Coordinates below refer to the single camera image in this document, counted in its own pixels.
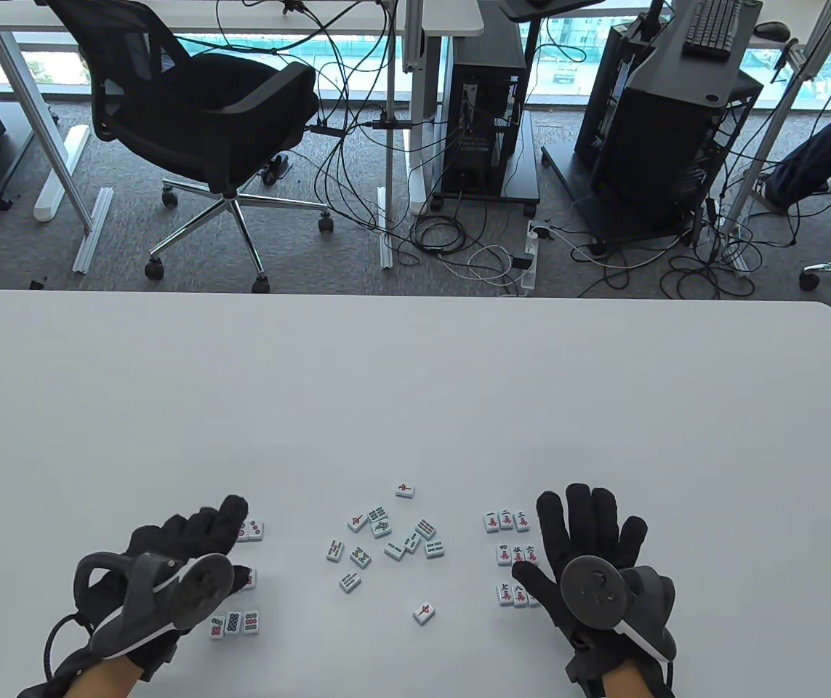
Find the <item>desk leg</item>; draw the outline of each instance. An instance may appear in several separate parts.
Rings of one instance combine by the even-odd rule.
[[[95,245],[99,240],[100,233],[102,233],[102,226],[108,213],[113,191],[108,187],[100,190],[99,196],[95,200],[93,212],[89,213],[89,209],[83,202],[82,196],[79,195],[79,189],[76,188],[76,183],[73,182],[73,177],[63,157],[66,146],[60,139],[60,133],[56,130],[53,119],[50,118],[46,104],[40,99],[40,91],[34,84],[32,77],[30,77],[30,73],[26,72],[27,65],[24,63],[24,57],[10,33],[4,36],[0,32],[0,66],[7,79],[9,79],[11,91],[14,92],[17,102],[22,106],[24,116],[30,123],[33,133],[36,134],[40,147],[43,148],[50,166],[53,167],[53,172],[56,173],[60,183],[63,184],[66,195],[69,196],[70,203],[82,222],[83,239],[79,245],[79,253],[76,255],[73,270],[86,273],[89,264],[92,262]],[[29,84],[33,86],[33,95]]]
[[[389,32],[386,34],[386,118],[392,122],[396,118],[396,7],[398,2],[389,4]],[[396,133],[386,129],[386,180],[385,185],[376,189],[377,225],[379,226],[378,244],[380,246],[380,268],[393,266],[393,248],[389,230],[393,227],[393,154]]]
[[[425,55],[412,71],[412,123],[421,124],[434,119],[438,110],[438,71],[441,67],[441,37],[425,37]],[[412,132],[403,131],[406,151],[406,177],[409,182],[409,206],[415,212],[421,210],[425,203],[429,187],[422,161],[428,160],[434,148],[425,148],[425,144],[435,139],[435,129],[431,124],[412,127]]]

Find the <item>wheel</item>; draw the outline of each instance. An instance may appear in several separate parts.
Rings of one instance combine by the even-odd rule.
[[[150,279],[150,281],[160,281],[163,278],[163,262],[160,262],[159,257],[153,257],[147,266],[143,268],[143,275]]]
[[[609,253],[609,246],[604,242],[591,242],[587,247],[587,252],[593,259],[601,259]]]
[[[160,195],[160,198],[163,199],[163,205],[168,207],[168,209],[179,206],[180,197],[176,196],[176,192],[173,191],[172,187],[163,187],[163,193]]]
[[[250,287],[251,293],[269,293],[270,292],[270,279],[266,276],[257,276],[257,280],[253,282],[253,286]]]
[[[328,212],[322,212],[318,216],[318,232],[319,233],[333,233],[334,232],[334,219],[332,218],[332,214]]]
[[[814,273],[800,272],[800,290],[810,292],[819,286],[819,277]]]

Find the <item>wrist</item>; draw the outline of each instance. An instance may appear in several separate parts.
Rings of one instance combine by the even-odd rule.
[[[143,671],[126,657],[99,662],[82,672],[70,687],[67,698],[125,698]]]

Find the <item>finger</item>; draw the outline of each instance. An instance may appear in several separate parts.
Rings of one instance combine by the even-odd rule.
[[[571,555],[571,538],[564,528],[564,504],[561,496],[555,492],[543,492],[535,503],[538,509],[538,522],[541,524],[541,538],[545,544],[547,561],[555,577],[561,573],[567,558]]]
[[[205,538],[209,535],[212,525],[218,512],[210,506],[203,506],[198,510],[198,513],[189,516],[189,521],[186,521],[185,534],[191,538]]]
[[[571,549],[578,555],[595,555],[595,513],[589,486],[579,482],[568,486],[567,524]]]
[[[127,555],[140,555],[155,548],[160,540],[160,526],[141,526],[130,534],[130,542],[127,544]]]
[[[641,552],[641,544],[645,542],[648,535],[648,524],[640,516],[629,516],[622,524],[622,531],[619,533],[619,554],[614,564],[619,569],[635,567],[638,560],[638,553]]]
[[[568,622],[572,622],[571,612],[564,603],[561,589],[548,579],[541,569],[531,562],[517,562],[512,565],[512,578],[524,586],[526,592],[541,601],[554,625],[567,625]]]
[[[619,510],[615,495],[608,489],[593,488],[593,514],[595,516],[595,554],[605,561],[615,562],[619,548]]]
[[[179,514],[173,514],[173,516],[170,516],[161,529],[163,538],[169,539],[177,537],[180,533],[182,533],[182,529],[185,528],[185,522],[185,516],[180,516]]]
[[[231,594],[236,594],[236,592],[243,589],[249,576],[250,568],[242,567],[242,565],[235,565],[235,581],[233,581],[233,584],[231,585],[231,592],[229,592],[228,595],[230,596]]]
[[[229,553],[238,542],[238,531],[248,515],[248,505],[243,497],[229,494],[218,508],[218,516],[209,531],[209,541],[220,553]]]

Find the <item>shoe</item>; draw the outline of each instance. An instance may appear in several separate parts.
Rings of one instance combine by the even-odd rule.
[[[779,204],[775,204],[767,196],[768,183],[767,180],[762,182],[760,186],[755,186],[751,190],[751,198],[757,201],[761,206],[768,210],[768,213],[773,213],[775,216],[787,216],[787,209]]]

